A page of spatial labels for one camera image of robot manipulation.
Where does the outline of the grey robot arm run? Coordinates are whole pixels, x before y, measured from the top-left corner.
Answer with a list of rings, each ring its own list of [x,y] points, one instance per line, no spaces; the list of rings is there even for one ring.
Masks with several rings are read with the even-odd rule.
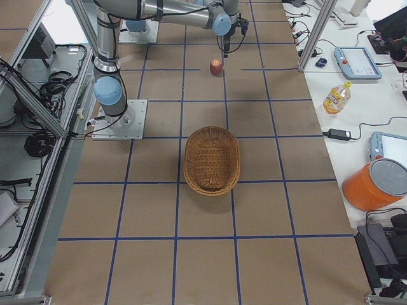
[[[145,36],[150,32],[150,26],[146,20],[126,20],[125,25],[128,33],[133,37]]]
[[[120,74],[119,38],[129,35],[131,43],[146,43],[159,22],[212,30],[220,37],[223,55],[232,52],[230,42],[236,29],[246,34],[238,1],[96,1],[97,52],[94,59],[93,94],[100,104],[101,119],[93,122],[89,135],[95,140],[142,139],[148,101],[128,98]]]

